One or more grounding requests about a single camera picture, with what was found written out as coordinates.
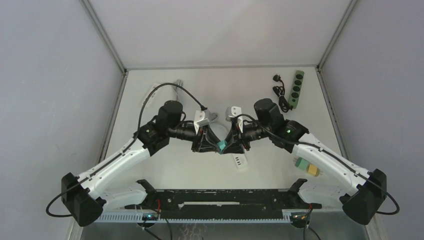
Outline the teal plug adapter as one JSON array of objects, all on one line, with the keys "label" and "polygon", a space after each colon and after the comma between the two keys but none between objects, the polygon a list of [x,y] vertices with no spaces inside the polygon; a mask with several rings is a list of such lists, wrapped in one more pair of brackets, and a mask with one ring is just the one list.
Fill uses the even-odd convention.
[{"label": "teal plug adapter", "polygon": [[226,140],[221,140],[221,141],[217,142],[216,143],[217,152],[219,154],[223,154],[224,153],[224,149],[226,148],[226,146],[227,146],[227,141]]}]

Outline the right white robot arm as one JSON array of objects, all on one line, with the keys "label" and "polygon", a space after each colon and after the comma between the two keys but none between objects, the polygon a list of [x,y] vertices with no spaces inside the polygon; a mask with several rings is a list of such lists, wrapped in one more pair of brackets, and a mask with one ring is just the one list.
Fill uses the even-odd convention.
[{"label": "right white robot arm", "polygon": [[322,170],[334,185],[319,185],[306,179],[293,184],[289,203],[295,208],[305,204],[320,204],[342,209],[353,221],[367,225],[375,214],[392,216],[400,212],[400,205],[387,191],[387,176],[379,169],[369,171],[334,152],[295,120],[285,119],[276,103],[269,98],[254,104],[257,118],[243,114],[238,106],[226,110],[231,122],[231,144],[249,150],[250,142],[268,138],[278,148],[296,155]]}]

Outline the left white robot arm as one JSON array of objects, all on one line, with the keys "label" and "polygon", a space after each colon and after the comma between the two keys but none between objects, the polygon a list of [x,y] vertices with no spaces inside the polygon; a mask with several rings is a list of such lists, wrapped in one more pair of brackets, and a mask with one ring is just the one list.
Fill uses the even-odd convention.
[{"label": "left white robot arm", "polygon": [[138,204],[149,209],[155,205],[156,194],[138,182],[115,189],[109,186],[116,177],[166,147],[171,138],[199,143],[206,133],[202,128],[211,122],[210,111],[205,107],[197,110],[192,122],[183,121],[183,114],[180,102],[166,101],[120,150],[89,170],[62,177],[61,201],[80,227],[95,222],[106,209]]}]

